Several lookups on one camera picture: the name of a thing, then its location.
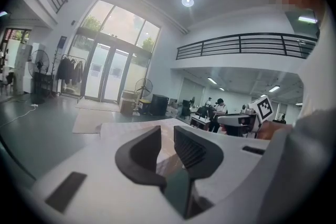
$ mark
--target ceiling light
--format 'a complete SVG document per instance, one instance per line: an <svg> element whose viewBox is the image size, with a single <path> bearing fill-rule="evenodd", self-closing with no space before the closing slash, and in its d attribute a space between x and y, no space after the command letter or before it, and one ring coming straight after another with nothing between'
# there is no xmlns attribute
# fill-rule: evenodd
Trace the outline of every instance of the ceiling light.
<svg viewBox="0 0 336 224"><path fill-rule="evenodd" d="M216 81L214 81L212 78L208 78L209 81L211 81L213 84L217 84Z"/></svg>
<svg viewBox="0 0 336 224"><path fill-rule="evenodd" d="M194 5L194 0L182 0L182 4L186 7L191 7Z"/></svg>
<svg viewBox="0 0 336 224"><path fill-rule="evenodd" d="M0 12L0 17L7 15L8 13L6 12Z"/></svg>
<svg viewBox="0 0 336 224"><path fill-rule="evenodd" d="M280 88L280 86L274 86L272 89L269 90L269 92L275 92L279 88Z"/></svg>
<svg viewBox="0 0 336 224"><path fill-rule="evenodd" d="M313 24L317 23L316 19L312 19L312 18L308 18L308 17L303 17L303 16L300 16L299 20L301 20L303 22L307 22L307 23L313 23Z"/></svg>

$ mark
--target gray floor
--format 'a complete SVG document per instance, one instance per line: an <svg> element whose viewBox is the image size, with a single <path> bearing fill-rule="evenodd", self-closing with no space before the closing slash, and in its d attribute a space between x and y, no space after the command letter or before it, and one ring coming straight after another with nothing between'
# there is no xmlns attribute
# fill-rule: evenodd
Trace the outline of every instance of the gray floor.
<svg viewBox="0 0 336 224"><path fill-rule="evenodd" d="M27 102L10 100L0 104L0 126L33 109L29 94ZM73 134L72 128L79 112L77 99L60 96L48 99L35 111L0 128L0 135L18 161L35 177L40 178L57 164L99 139L99 134ZM167 119L165 116L125 117L113 112L116 122L140 122ZM34 181L13 162L0 146L3 160L21 183L30 186Z"/></svg>

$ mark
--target black speaker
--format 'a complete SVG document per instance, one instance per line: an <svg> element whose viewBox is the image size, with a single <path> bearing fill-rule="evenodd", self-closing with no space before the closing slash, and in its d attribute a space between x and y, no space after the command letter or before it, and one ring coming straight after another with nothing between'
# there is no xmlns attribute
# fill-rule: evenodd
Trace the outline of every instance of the black speaker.
<svg viewBox="0 0 336 224"><path fill-rule="evenodd" d="M153 94L149 113L153 116L164 116L169 98L163 95Z"/></svg>

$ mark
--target person in white shirt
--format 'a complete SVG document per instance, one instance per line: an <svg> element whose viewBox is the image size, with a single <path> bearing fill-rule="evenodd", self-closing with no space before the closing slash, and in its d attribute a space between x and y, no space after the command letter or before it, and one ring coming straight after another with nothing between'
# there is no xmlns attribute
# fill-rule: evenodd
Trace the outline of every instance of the person in white shirt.
<svg viewBox="0 0 336 224"><path fill-rule="evenodd" d="M205 106L206 108L209 108L209 107L211 106L211 99L212 99L212 98L209 97L208 101L205 102L205 105L204 105L204 106Z"/></svg>
<svg viewBox="0 0 336 224"><path fill-rule="evenodd" d="M320 24L319 40L308 58L298 70L303 82L303 106L299 119L317 110L336 108L336 24L326 0L282 0L283 4L295 5L301 9L313 10ZM281 128L292 125L264 122L258 138L271 139Z"/></svg>
<svg viewBox="0 0 336 224"><path fill-rule="evenodd" d="M219 123L217 122L217 117L220 115L225 115L227 112L226 105L224 104L222 98L219 98L216 104L217 106L215 106L214 117L212 118L211 123L209 125L209 132L214 133L217 133L220 127Z"/></svg>

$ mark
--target white cable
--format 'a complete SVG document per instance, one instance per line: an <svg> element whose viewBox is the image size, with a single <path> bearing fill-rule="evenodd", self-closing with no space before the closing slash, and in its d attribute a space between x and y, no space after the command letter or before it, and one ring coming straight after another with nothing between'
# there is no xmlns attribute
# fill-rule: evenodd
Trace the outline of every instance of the white cable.
<svg viewBox="0 0 336 224"><path fill-rule="evenodd" d="M11 121L9 121L9 122L3 124L3 125L0 125L0 128L2 128L3 126L5 126L5 125L7 125L7 124L9 124L9 123L11 123L11 122L17 120L18 118L22 118L22 117L24 117L24 116L27 115L30 111L34 111L34 110L36 110L36 106L34 107L34 109L29 110L26 114L24 114L24 115L22 115L22 116L19 116L19 117L15 118L15 119L13 119L13 120L11 120Z"/></svg>

